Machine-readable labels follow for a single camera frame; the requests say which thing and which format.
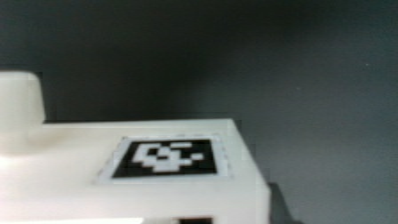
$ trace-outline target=white cylindrical post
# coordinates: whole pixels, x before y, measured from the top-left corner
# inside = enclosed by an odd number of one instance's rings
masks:
[[[0,72],[0,151],[21,147],[43,121],[39,79],[28,72]]]

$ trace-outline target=white box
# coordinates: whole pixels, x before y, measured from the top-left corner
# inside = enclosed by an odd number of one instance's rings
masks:
[[[231,119],[43,124],[23,72],[0,73],[0,108],[0,223],[268,224],[270,190]]]

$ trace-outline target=white platform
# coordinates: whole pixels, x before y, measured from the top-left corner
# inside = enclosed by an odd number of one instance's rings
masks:
[[[233,120],[43,125],[39,81],[21,72],[0,73],[0,108],[0,223],[211,217],[213,224],[268,224],[270,190]],[[202,136],[218,139],[222,175],[101,181],[122,138]]]

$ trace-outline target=white plastic object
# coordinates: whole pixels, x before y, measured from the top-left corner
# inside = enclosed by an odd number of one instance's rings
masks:
[[[0,223],[268,224],[270,190],[231,119],[43,120],[37,77],[0,72]]]

